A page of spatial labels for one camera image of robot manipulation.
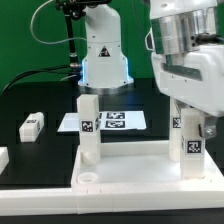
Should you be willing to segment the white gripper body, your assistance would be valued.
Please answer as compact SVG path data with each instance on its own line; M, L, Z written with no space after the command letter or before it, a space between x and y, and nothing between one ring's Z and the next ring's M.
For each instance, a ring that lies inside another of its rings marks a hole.
M166 71L163 57L152 53L159 90L176 100L215 117L224 116L224 46L201 45L184 57L185 71Z

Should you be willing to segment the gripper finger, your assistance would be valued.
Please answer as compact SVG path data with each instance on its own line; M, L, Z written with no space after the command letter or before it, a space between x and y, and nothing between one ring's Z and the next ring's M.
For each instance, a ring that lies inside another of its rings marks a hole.
M181 102L179 100L174 100L173 106L174 106L174 114L175 115L180 115L181 110L188 107L187 104L185 104L184 102Z
M217 135L217 121L217 117L202 113L199 122L200 136L203 138L214 138Z

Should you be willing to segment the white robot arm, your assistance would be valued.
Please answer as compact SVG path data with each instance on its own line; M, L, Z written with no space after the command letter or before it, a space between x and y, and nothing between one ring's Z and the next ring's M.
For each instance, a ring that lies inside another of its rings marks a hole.
M161 93L201 112L199 130L216 133L224 116L224 43L218 32L218 0L144 0L149 29L141 35ZM87 54L79 85L90 91L133 82L121 50L119 14L106 3L85 9Z

